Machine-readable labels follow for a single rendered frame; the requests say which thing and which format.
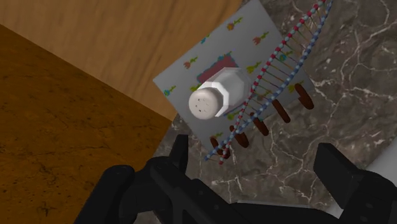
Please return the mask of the beaded rack with brown feet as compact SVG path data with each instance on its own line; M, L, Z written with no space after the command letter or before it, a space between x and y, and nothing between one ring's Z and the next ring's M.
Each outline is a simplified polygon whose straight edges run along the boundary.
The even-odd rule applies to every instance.
M324 27L334 0L316 0L290 31L282 37L278 46L265 62L256 68L249 68L255 74L249 87L249 92L243 102L227 115L232 119L230 133L224 139L216 142L213 149L204 157L210 160L219 156L219 164L230 156L231 142L236 140L241 146L248 147L244 131L250 126L258 130L266 127L264 119L268 117L269 109L275 109L284 122L290 122L290 117L281 104L282 96L298 94L301 104L307 109L314 107L308 95L301 72L304 62L313 50L316 41Z

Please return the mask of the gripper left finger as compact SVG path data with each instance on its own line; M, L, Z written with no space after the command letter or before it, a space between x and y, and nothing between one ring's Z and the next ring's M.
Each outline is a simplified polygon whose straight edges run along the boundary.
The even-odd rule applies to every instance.
M163 224L245 224L201 180L186 176L188 140L178 135L168 156L149 159L138 172L129 165L107 168L73 224L133 224L146 211Z

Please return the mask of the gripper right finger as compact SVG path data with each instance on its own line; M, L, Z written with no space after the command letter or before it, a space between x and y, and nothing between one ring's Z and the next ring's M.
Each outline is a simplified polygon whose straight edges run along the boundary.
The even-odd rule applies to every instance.
M331 143L319 143L313 170L343 210L340 224L397 224L397 186L357 168Z

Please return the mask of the white salt shaker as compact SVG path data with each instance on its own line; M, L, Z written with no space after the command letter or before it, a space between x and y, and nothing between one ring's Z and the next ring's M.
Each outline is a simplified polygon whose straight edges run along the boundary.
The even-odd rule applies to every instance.
M220 117L247 99L252 81L239 67L224 67L194 91L188 101L200 120Z

